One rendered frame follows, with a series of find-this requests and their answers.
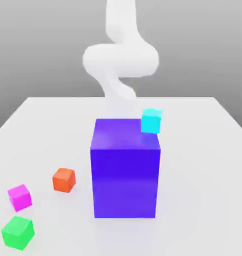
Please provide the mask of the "small cyan cube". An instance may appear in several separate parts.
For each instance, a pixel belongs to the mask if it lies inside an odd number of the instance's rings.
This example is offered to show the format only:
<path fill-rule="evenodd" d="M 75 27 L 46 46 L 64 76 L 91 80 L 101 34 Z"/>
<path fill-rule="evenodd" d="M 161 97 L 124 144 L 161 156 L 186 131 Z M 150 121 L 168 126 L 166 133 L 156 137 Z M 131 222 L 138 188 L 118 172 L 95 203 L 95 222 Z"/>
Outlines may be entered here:
<path fill-rule="evenodd" d="M 141 132 L 159 134 L 161 130 L 162 120 L 161 109 L 156 108 L 145 108 L 141 118 Z"/>

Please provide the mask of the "small orange cube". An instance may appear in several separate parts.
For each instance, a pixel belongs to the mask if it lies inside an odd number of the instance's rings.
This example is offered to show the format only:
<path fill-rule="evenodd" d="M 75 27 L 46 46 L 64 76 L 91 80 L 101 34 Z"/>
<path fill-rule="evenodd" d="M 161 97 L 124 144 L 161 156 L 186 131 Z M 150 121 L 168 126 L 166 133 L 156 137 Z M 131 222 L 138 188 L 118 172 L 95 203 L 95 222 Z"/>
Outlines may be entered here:
<path fill-rule="evenodd" d="M 73 169 L 59 168 L 52 176 L 55 191 L 69 193 L 76 184 L 76 175 Z"/>

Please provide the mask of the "small magenta cube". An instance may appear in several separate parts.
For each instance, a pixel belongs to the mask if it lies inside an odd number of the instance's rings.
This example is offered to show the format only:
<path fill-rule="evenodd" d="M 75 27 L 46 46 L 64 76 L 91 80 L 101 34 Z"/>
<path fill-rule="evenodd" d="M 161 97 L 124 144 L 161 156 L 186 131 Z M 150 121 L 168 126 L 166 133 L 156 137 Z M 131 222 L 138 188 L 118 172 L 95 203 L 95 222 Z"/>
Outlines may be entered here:
<path fill-rule="evenodd" d="M 24 184 L 9 189 L 7 193 L 15 212 L 19 212 L 33 204 L 31 194 Z"/>

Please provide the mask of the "small green cube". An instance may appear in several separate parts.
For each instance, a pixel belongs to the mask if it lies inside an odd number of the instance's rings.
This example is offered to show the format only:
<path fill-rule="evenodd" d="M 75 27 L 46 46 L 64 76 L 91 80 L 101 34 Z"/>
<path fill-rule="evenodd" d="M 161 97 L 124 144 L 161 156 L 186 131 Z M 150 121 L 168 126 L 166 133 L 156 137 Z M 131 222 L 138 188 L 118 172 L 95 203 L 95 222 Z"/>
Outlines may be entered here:
<path fill-rule="evenodd" d="M 2 229 L 1 235 L 7 247 L 23 251 L 35 235 L 33 221 L 14 216 Z"/>

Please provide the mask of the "large purple box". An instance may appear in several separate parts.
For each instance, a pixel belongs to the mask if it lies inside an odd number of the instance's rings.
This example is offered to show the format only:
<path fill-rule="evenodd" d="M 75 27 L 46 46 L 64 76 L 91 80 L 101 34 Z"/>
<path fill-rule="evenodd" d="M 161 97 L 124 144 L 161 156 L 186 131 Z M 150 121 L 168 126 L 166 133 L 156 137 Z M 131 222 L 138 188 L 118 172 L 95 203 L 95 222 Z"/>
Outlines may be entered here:
<path fill-rule="evenodd" d="M 154 218 L 161 147 L 140 119 L 98 118 L 90 146 L 95 218 Z"/>

